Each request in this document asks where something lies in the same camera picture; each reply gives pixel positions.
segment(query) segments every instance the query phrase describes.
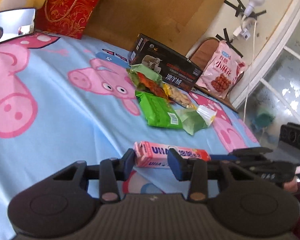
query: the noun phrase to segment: hand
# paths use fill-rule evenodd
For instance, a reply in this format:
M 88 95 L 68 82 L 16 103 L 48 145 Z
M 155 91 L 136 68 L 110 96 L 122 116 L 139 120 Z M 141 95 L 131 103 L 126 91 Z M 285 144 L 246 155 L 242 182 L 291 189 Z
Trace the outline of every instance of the hand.
M 284 183 L 283 189 L 290 193 L 296 193 L 298 191 L 297 177 L 294 177 L 290 182 Z

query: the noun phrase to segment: yellow snack package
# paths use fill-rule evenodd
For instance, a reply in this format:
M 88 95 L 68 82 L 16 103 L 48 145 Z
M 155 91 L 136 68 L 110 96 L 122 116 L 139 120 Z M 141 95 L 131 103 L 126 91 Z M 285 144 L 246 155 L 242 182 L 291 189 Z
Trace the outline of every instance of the yellow snack package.
M 163 84 L 163 90 L 166 95 L 178 105 L 181 105 L 184 108 L 193 108 L 197 110 L 197 107 L 191 102 L 191 99 L 186 94 L 182 93 L 178 88 L 169 84 Z

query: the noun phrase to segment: rope handle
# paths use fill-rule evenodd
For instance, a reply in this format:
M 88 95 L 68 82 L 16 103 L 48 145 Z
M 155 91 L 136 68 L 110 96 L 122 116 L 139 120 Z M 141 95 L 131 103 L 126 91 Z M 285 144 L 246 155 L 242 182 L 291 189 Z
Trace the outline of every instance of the rope handle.
M 68 11 L 66 12 L 65 15 L 63 15 L 60 19 L 57 19 L 57 20 L 51 20 L 49 19 L 49 16 L 47 14 L 47 3 L 48 3 L 48 0 L 45 1 L 45 4 L 44 4 L 44 13 L 46 15 L 46 19 L 48 20 L 48 22 L 51 22 L 51 23 L 56 23 L 56 22 L 59 22 L 61 20 L 63 20 L 64 18 L 66 18 L 69 13 L 71 12 L 72 8 L 75 6 L 75 4 L 77 3 L 78 0 L 74 0 L 73 4 L 71 5 L 71 7 L 68 9 Z

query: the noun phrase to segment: white power adapter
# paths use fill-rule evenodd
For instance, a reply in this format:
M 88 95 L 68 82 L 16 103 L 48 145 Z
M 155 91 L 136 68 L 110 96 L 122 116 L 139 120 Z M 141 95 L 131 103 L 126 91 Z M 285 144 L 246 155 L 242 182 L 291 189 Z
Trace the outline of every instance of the white power adapter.
M 241 29 L 241 26 L 239 26 L 233 32 L 233 36 L 236 38 L 242 36 L 245 40 L 248 40 L 251 37 L 249 30 L 254 26 L 255 21 L 256 20 L 254 18 L 246 18 L 246 20 L 243 22 L 243 30 Z

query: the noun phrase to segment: black box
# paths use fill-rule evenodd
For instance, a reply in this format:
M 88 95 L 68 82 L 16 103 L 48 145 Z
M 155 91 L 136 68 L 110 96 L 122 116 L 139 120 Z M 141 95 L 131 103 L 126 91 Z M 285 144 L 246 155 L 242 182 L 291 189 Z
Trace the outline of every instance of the black box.
M 143 64 L 162 75 L 162 80 L 189 92 L 202 70 L 186 57 L 142 33 L 129 52 L 129 64 Z

